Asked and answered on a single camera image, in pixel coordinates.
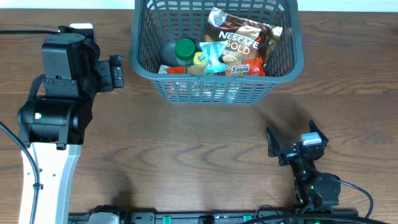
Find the brown wood surface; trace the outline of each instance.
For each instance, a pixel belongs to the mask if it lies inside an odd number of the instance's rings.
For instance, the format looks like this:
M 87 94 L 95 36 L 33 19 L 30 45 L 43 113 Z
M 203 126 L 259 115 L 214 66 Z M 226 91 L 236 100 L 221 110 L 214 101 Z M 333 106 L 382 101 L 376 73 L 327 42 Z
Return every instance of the brown wood surface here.
M 0 29 L 92 22 L 101 58 L 123 57 L 126 87 L 96 97 L 76 168 L 71 212 L 116 204 L 165 210 L 249 210 L 294 204 L 289 167 L 267 156 L 265 126 L 298 140 L 314 119 L 329 138 L 318 169 L 369 191 L 373 218 L 398 223 L 398 14 L 301 12 L 305 71 L 253 106 L 173 105 L 128 62 L 133 11 L 0 10 Z M 45 35 L 0 36 L 0 120 L 43 73 Z M 0 133 L 0 222 L 18 219 L 22 159 Z M 340 207 L 368 199 L 342 188 Z

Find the gray plastic basket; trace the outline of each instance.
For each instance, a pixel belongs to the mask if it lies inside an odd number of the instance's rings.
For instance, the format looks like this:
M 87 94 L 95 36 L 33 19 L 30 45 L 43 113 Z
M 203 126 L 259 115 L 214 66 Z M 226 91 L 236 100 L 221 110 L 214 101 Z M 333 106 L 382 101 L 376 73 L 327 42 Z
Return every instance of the gray plastic basket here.
M 173 57 L 178 39 L 203 40 L 213 6 L 239 17 L 284 28 L 266 66 L 266 77 L 157 73 L 165 58 Z M 152 80 L 163 98 L 172 103 L 257 103 L 277 84 L 295 79 L 303 70 L 297 1 L 136 0 L 130 64 L 139 75 Z

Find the food package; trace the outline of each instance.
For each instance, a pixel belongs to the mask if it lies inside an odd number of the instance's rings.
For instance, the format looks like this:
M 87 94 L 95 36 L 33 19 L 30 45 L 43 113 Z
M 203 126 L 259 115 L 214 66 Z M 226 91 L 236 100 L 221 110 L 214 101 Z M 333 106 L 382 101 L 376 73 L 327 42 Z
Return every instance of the food package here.
M 167 68 L 167 73 L 174 74 L 199 74 L 205 73 L 206 65 L 177 66 Z M 262 59 L 241 60 L 238 62 L 226 62 L 226 70 L 217 73 L 209 73 L 206 75 L 226 75 L 226 76 L 265 76 L 262 69 Z
M 199 46 L 206 58 L 207 66 L 205 68 L 205 74 L 217 73 L 225 71 L 227 65 L 221 63 L 218 58 L 224 52 L 227 41 L 221 42 L 200 42 Z
M 170 66 L 167 66 L 167 65 L 161 65 L 160 68 L 159 68 L 158 73 L 159 74 L 167 73 L 167 68 L 169 68 L 169 67 Z
M 282 27 L 240 18 L 213 7 L 206 23 L 205 42 L 226 40 L 222 62 L 263 58 L 266 64 L 282 34 Z

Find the black cable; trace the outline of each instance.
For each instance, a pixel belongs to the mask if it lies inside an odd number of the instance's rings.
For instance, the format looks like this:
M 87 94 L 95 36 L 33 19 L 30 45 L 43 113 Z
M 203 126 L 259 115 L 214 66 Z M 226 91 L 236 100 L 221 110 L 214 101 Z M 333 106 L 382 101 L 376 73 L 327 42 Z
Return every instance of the black cable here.
M 335 181 L 337 181 L 337 182 L 339 182 L 341 184 L 344 184 L 345 186 L 352 187 L 355 190 L 358 190 L 358 191 L 364 193 L 366 196 L 368 196 L 369 202 L 370 202 L 370 206 L 369 206 L 368 213 L 365 215 L 365 218 L 369 218 L 371 216 L 371 214 L 372 214 L 372 211 L 373 211 L 373 198 L 372 198 L 371 194 L 369 194 L 367 191 L 365 191 L 361 187 L 358 187 L 357 185 L 345 182 L 345 181 L 340 180 L 340 179 L 335 179 Z
M 0 127 L 20 147 L 22 152 L 24 152 L 27 159 L 29 160 L 30 165 L 32 166 L 33 174 L 35 177 L 35 184 L 33 185 L 35 192 L 34 192 L 34 196 L 33 196 L 32 211 L 30 213 L 30 222 L 29 223 L 34 224 L 35 216 L 36 216 L 36 208 L 37 208 L 37 199 L 39 198 L 39 190 L 41 188 L 39 169 L 37 168 L 32 155 L 29 153 L 29 151 L 25 147 L 24 143 L 22 143 L 22 141 L 14 133 L 12 133 L 12 131 L 10 129 L 8 129 L 7 126 L 4 125 L 1 121 L 0 121 Z
M 259 223 L 259 222 L 263 222 L 263 221 L 280 220 L 280 219 L 334 220 L 334 221 L 352 222 L 352 223 L 360 223 L 360 224 L 386 224 L 385 222 L 380 222 L 380 221 L 372 220 L 369 218 L 352 217 L 352 216 L 344 216 L 344 215 L 330 215 L 330 214 L 270 215 L 267 217 L 254 218 L 252 220 L 242 222 L 241 224 Z
M 308 205 L 306 205 L 303 210 L 301 210 L 300 214 L 304 214 L 310 207 L 312 206 L 311 203 L 309 203 Z
M 256 212 L 254 212 L 254 218 L 259 218 L 259 214 L 258 213 L 260 212 L 260 209 L 264 208 L 264 207 L 269 207 L 269 208 L 274 209 L 274 207 L 272 205 L 261 205 L 259 208 L 257 208 Z M 275 212 L 277 215 L 279 215 L 279 212 L 277 210 L 273 210 L 273 212 Z
M 0 34 L 59 34 L 52 30 L 0 30 Z
M 313 172 L 315 172 L 315 173 L 317 173 L 317 174 L 322 174 L 322 172 L 320 172 L 320 171 L 317 170 L 317 169 L 312 168 L 310 165 L 307 165 L 307 167 L 309 167 L 309 169 L 311 169 Z M 362 189 L 361 187 L 358 187 L 357 185 L 351 184 L 351 183 L 349 183 L 349 182 L 345 182 L 345 181 L 339 179 L 338 177 L 337 177 L 337 178 L 333 178 L 332 180 L 337 181 L 337 182 L 339 182 L 339 183 L 341 183 L 341 184 L 344 184 L 345 186 L 352 187 L 353 189 L 358 190 L 358 191 L 364 193 L 366 196 L 368 196 L 369 204 L 370 204 L 370 205 L 369 205 L 369 210 L 368 210 L 367 214 L 365 215 L 365 218 L 369 218 L 369 217 L 371 216 L 372 211 L 373 211 L 373 205 L 374 205 L 374 204 L 373 204 L 372 195 L 369 194 L 369 192 L 365 191 L 365 190 Z

